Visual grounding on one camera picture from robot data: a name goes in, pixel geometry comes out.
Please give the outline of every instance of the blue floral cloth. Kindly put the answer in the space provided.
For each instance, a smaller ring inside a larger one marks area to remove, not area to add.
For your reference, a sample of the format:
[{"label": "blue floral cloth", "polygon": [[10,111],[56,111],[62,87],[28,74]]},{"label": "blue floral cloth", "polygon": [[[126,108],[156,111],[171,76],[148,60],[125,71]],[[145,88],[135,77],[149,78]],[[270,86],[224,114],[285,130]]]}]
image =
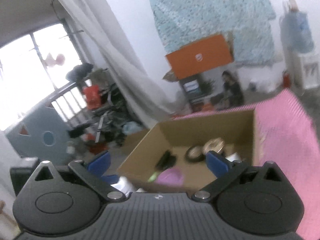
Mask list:
[{"label": "blue floral cloth", "polygon": [[269,0],[150,0],[159,36],[168,53],[215,33],[232,31],[234,57],[264,64],[274,55]]}]

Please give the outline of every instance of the purple bowl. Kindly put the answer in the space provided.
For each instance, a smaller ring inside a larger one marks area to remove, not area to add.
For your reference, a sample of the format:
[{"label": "purple bowl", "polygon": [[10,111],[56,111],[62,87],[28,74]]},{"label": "purple bowl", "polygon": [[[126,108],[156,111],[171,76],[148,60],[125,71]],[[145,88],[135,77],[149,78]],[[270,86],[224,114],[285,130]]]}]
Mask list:
[{"label": "purple bowl", "polygon": [[181,187],[184,182],[184,176],[178,167],[173,167],[160,173],[155,182],[171,187]]}]

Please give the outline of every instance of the person in black clothes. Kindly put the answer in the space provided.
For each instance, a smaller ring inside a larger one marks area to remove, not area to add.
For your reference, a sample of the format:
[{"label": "person in black clothes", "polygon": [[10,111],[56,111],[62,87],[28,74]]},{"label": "person in black clothes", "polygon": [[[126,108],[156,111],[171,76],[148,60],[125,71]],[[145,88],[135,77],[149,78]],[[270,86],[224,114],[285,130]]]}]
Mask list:
[{"label": "person in black clothes", "polygon": [[224,81],[224,106],[226,108],[242,106],[244,104],[244,97],[240,84],[233,78],[229,71],[222,73],[222,79]]}]

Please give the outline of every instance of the red triangle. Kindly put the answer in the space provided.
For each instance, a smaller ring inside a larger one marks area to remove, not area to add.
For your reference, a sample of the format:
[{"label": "red triangle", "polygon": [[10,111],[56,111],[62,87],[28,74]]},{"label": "red triangle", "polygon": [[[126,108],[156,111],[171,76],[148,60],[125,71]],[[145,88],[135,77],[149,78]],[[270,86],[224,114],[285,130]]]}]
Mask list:
[{"label": "red triangle", "polygon": [[54,108],[54,106],[52,105],[52,103],[49,103],[49,104],[47,105],[47,107],[48,107],[48,108]]},{"label": "red triangle", "polygon": [[20,134],[21,135],[29,135],[29,133],[24,125],[22,126],[22,128],[20,130]]}]

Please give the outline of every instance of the pink tablecloth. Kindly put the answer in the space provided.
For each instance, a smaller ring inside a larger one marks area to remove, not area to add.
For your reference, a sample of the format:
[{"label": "pink tablecloth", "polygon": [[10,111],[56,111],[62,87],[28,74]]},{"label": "pink tablecloth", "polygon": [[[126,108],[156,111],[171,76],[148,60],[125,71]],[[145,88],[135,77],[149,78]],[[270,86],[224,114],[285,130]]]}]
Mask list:
[{"label": "pink tablecloth", "polygon": [[[275,161],[303,201],[305,212],[297,233],[305,240],[320,239],[320,149],[312,119],[289,90],[273,99],[226,112],[249,109],[255,109],[263,138],[264,154],[260,164]],[[196,113],[180,118],[216,113]]]}]

